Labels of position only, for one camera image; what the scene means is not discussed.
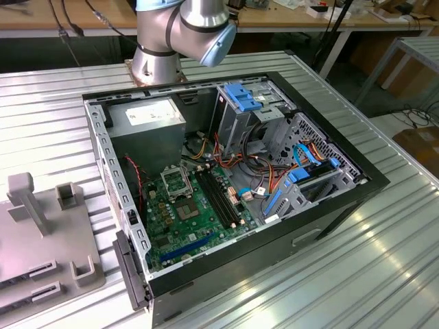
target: cardboard box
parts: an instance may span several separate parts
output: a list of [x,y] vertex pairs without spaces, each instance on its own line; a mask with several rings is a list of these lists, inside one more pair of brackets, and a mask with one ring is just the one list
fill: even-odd
[[423,14],[425,8],[428,6],[431,0],[416,0],[413,4],[412,12],[417,14]]
[[393,140],[439,178],[439,127],[403,130]]

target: yellow wire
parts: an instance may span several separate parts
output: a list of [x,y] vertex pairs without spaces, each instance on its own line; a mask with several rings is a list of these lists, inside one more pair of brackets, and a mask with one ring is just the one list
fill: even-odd
[[204,142],[203,142],[203,145],[201,146],[200,152],[196,156],[193,156],[191,159],[197,160],[197,159],[202,157],[202,155],[204,153],[204,148],[206,147],[206,142],[207,142],[207,139],[204,139]]

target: table leg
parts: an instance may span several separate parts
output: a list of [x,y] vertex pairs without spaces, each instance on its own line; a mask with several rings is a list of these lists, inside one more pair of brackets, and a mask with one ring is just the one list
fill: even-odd
[[323,67],[320,70],[319,75],[323,79],[327,78],[329,72],[332,69],[332,66],[334,65],[335,61],[337,60],[338,56],[340,55],[340,52],[342,51],[344,45],[346,44],[346,41],[348,40],[350,34],[351,34],[351,31],[347,30],[347,31],[341,32],[340,35],[338,36],[337,41],[334,44],[334,47],[332,48],[327,60],[324,62]]
[[[428,36],[432,29],[426,29],[425,31],[422,31],[419,36]],[[388,78],[385,80],[383,85],[381,86],[382,89],[387,89],[390,87],[392,82],[395,80],[395,78],[398,76],[398,74],[401,72],[401,70],[404,68],[404,66],[408,63],[410,59],[409,55],[404,55],[404,57],[401,59],[401,61],[398,63],[398,65],[395,66],[391,74],[389,74]]]
[[389,62],[390,58],[394,55],[396,49],[397,49],[397,43],[399,42],[399,39],[396,38],[393,40],[392,44],[390,45],[389,49],[384,53],[384,56],[379,60],[376,67],[373,69],[372,73],[369,75],[366,82],[364,82],[364,85],[362,86],[361,90],[359,91],[357,99],[354,101],[354,105],[358,107],[358,105],[361,103],[363,98],[367,95],[370,88],[374,84],[374,82],[378,79],[381,72],[383,72],[385,66]]

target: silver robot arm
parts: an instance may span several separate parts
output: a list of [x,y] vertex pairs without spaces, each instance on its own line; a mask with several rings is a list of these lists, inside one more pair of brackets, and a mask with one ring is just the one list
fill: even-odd
[[132,73],[142,84],[180,81],[177,53],[216,66],[235,38],[224,0],[137,0],[136,11],[140,47]]

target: aluminum table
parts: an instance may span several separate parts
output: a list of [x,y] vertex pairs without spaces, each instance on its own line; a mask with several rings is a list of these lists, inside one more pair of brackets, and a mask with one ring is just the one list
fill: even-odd
[[[228,56],[190,80],[279,71],[391,181],[333,234],[255,273],[161,328],[437,328],[439,181],[379,132],[295,56]],[[144,328],[131,309],[112,249],[115,222],[92,152],[82,93],[134,86],[125,65],[0,75],[0,196],[30,171],[37,191],[59,182],[85,192],[107,282],[11,328]]]

